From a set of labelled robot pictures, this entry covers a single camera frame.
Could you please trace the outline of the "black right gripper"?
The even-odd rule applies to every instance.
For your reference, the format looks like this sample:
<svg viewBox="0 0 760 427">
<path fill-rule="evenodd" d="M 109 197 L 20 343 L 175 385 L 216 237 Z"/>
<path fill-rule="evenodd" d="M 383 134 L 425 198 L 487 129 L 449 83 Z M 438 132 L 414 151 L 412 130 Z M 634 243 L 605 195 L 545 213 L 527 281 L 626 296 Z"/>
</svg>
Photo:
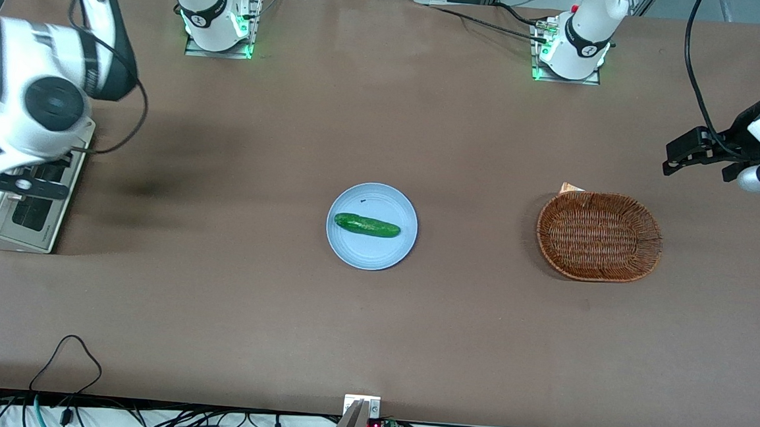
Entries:
<svg viewBox="0 0 760 427">
<path fill-rule="evenodd" d="M 61 181 L 67 169 L 72 167 L 72 158 L 59 157 L 55 161 L 28 165 L 21 171 L 21 176 L 33 177 L 43 181 Z"/>
</svg>

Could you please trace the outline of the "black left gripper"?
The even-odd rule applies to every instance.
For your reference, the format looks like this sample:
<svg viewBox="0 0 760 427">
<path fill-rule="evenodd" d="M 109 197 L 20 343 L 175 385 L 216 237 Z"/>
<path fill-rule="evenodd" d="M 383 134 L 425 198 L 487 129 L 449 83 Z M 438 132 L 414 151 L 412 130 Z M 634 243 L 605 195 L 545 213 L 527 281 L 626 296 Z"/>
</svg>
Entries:
<svg viewBox="0 0 760 427">
<path fill-rule="evenodd" d="M 748 130 L 748 125 L 760 116 L 760 100 L 736 116 L 729 129 L 719 133 L 716 155 L 729 162 L 722 169 L 726 183 L 760 186 L 760 141 Z M 695 127 L 666 145 L 666 161 L 661 164 L 663 175 L 675 174 L 688 166 L 713 164 L 713 137 L 705 127 Z"/>
</svg>

